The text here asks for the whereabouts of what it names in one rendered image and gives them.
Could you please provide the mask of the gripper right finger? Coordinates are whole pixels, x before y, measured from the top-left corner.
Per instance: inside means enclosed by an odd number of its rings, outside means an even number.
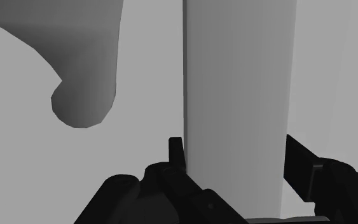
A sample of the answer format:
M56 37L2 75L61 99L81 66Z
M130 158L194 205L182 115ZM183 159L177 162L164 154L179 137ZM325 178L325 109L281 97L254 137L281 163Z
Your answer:
M318 157L286 135L284 179L314 213L331 224L358 224L358 172L339 160Z

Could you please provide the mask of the grey curved rounded object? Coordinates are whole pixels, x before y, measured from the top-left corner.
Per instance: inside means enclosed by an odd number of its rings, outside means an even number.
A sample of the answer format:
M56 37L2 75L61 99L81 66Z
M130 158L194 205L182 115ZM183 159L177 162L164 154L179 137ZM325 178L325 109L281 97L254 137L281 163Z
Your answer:
M0 28L51 65L52 111L72 128L100 124L116 95L124 0L0 0Z

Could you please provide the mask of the tall grey cylinder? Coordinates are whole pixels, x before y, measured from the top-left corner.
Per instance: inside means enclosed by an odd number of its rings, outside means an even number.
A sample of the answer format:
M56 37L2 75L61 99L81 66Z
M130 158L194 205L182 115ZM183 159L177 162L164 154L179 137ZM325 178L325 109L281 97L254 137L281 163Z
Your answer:
M244 218L281 212L297 0L183 0L187 172Z

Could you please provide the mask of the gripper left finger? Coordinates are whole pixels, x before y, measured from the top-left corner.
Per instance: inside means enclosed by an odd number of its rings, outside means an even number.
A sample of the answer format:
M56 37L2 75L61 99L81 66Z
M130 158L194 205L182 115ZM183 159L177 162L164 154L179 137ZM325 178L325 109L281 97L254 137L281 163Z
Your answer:
M186 172L181 137L169 138L169 159L147 166L144 177L107 178L74 224L249 224L215 191Z

